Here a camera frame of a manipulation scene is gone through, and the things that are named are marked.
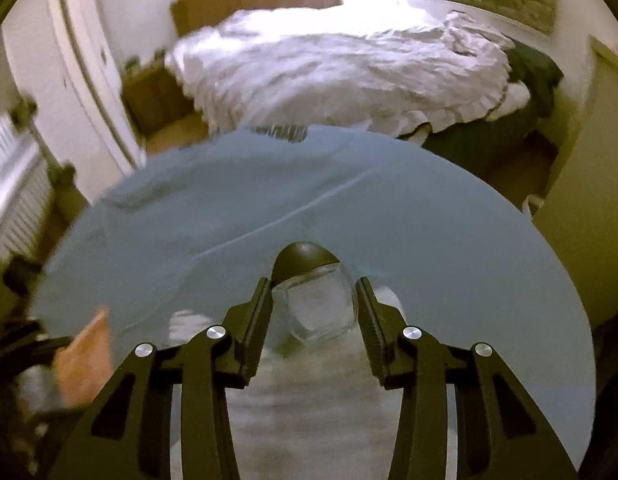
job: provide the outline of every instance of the white bedspread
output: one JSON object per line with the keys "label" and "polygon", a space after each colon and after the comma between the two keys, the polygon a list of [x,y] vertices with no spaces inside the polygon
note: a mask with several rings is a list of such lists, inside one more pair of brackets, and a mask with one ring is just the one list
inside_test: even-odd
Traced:
{"label": "white bedspread", "polygon": [[487,116],[512,42],[460,12],[398,5],[240,10],[183,38],[167,67],[209,132],[332,124],[398,136]]}

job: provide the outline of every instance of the transparent container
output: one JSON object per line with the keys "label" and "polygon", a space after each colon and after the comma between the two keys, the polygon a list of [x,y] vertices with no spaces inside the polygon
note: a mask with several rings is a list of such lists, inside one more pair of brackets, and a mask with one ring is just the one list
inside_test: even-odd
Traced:
{"label": "transparent container", "polygon": [[333,339],[356,324],[353,282],[342,263],[294,276],[272,290],[274,308],[287,317],[289,332],[306,346]]}

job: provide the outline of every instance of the metal pin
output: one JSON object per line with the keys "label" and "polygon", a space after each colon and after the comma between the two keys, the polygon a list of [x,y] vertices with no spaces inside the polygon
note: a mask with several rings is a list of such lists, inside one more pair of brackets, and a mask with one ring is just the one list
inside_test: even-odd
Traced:
{"label": "metal pin", "polygon": [[420,339],[422,337],[422,330],[416,326],[408,326],[403,330],[403,335],[407,339]]}
{"label": "metal pin", "polygon": [[492,350],[492,347],[486,343],[478,343],[476,345],[476,353],[482,357],[489,357],[492,353],[494,353],[494,350]]}
{"label": "metal pin", "polygon": [[227,329],[221,325],[212,326],[207,330],[207,337],[209,339],[222,339],[227,335]]}
{"label": "metal pin", "polygon": [[149,343],[142,343],[135,347],[135,354],[138,357],[147,357],[147,355],[151,355],[151,352],[153,352],[153,346]]}

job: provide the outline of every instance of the dark green fabric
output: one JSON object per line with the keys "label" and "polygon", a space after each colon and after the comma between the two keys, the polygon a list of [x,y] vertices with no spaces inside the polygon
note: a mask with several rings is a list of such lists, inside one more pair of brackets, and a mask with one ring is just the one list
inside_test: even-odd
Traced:
{"label": "dark green fabric", "polygon": [[538,118],[553,113],[554,88],[563,72],[547,54],[513,41],[515,48],[507,51],[512,67],[510,82],[522,81],[529,88],[529,104],[493,123],[480,119],[431,134],[422,145],[425,150],[484,177],[536,127]]}

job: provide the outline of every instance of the white door frame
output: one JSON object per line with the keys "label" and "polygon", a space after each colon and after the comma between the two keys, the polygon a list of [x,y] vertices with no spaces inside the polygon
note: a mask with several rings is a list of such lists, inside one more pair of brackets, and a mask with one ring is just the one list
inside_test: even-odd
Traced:
{"label": "white door frame", "polygon": [[120,98],[96,0],[49,0],[58,45],[85,112],[125,174],[146,163]]}

